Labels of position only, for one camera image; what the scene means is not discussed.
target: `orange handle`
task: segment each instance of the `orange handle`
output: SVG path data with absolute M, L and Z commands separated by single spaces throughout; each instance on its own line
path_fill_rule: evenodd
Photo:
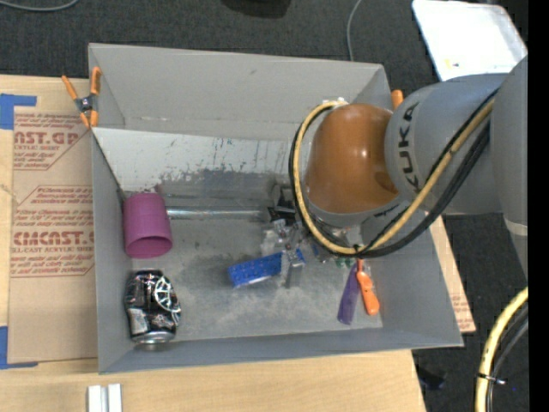
M 396 108 L 404 101 L 404 93 L 402 90 L 393 90 L 391 92 L 391 100 L 393 101 L 393 109 Z
M 94 67 L 92 70 L 92 81 L 90 84 L 90 91 L 92 94 L 99 95 L 101 91 L 101 76 L 103 75 L 103 72 L 101 72 L 101 69 L 97 66 Z
M 67 91 L 69 92 L 69 96 L 72 100 L 76 100 L 78 98 L 78 95 L 76 94 L 75 88 L 70 83 L 69 78 L 65 75 L 61 76 L 61 80 L 64 82 L 65 87 L 67 88 Z
M 370 277 L 362 270 L 362 259 L 357 263 L 357 281 L 360 285 L 360 292 L 362 293 L 362 301 L 364 302 L 364 308 L 370 316 L 375 316 L 379 313 L 379 299 L 373 292 L 373 282 Z

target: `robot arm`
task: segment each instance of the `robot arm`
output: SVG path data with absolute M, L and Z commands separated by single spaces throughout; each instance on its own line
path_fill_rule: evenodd
M 328 250 L 368 258 L 398 243 L 383 247 L 384 235 L 340 246 L 323 239 L 317 225 L 379 230 L 389 220 L 392 233 L 407 212 L 423 209 L 429 214 L 411 239 L 441 213 L 503 212 L 527 274 L 527 84 L 525 57 L 509 75 L 464 76 L 422 88 L 392 114 L 360 104 L 327 106 L 334 109 L 313 137 L 303 188 L 299 152 L 290 160 L 305 225 Z M 305 120 L 294 149 L 322 112 Z M 411 205 L 402 211 L 403 203 Z

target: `black cable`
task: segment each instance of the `black cable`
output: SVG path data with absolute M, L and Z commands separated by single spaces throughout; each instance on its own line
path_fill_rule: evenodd
M 406 236 L 399 239 L 395 243 L 388 245 L 386 247 L 379 247 L 371 251 L 368 251 L 366 249 L 366 251 L 364 253 L 361 253 L 359 257 L 360 258 L 383 257 L 397 250 L 400 250 L 402 247 L 410 244 L 412 241 L 418 238 L 443 213 L 443 211 L 446 209 L 448 204 L 452 201 L 455 194 L 459 191 L 460 187 L 465 181 L 465 179 L 473 170 L 473 167 L 476 164 L 477 160 L 483 154 L 489 140 L 490 140 L 490 123 L 488 123 L 484 127 L 484 129 L 479 133 L 479 135 L 475 139 L 473 146 L 468 150 L 461 165 L 455 172 L 454 177 L 446 187 L 446 190 L 444 190 L 443 194 L 441 194 L 440 198 L 432 207 L 431 211 L 421 221 L 421 223 L 418 224 L 418 226 L 416 226 L 410 233 L 408 233 Z M 393 221 L 389 223 L 389 225 L 370 243 L 370 245 L 373 245 L 377 241 L 377 239 L 383 236 L 383 234 L 394 224 L 394 222 L 400 218 L 403 212 L 404 211 L 402 211 L 395 219 L 393 219 Z

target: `cardboard box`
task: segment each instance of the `cardboard box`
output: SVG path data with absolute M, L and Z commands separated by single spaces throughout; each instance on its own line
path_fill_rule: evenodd
M 382 309 L 369 317 L 358 306 L 351 326 L 336 319 L 349 270 L 307 252 L 298 288 L 232 287 L 227 268 L 262 255 L 265 222 L 172 221 L 166 255 L 124 252 L 121 195 L 263 206 L 287 181 L 293 135 L 312 107 L 343 97 L 391 108 L 381 65 L 97 44 L 89 65 L 103 73 L 92 142 L 100 372 L 462 345 L 430 233 L 368 262 Z M 183 307 L 161 352 L 130 340 L 123 306 L 131 271 L 149 267 L 170 277 Z
M 79 94 L 89 93 L 87 79 L 73 83 Z M 7 361 L 95 357 L 91 132 L 61 78 L 0 76 L 0 95 L 20 99 L 11 108 L 0 102 L 11 117 L 0 130 Z

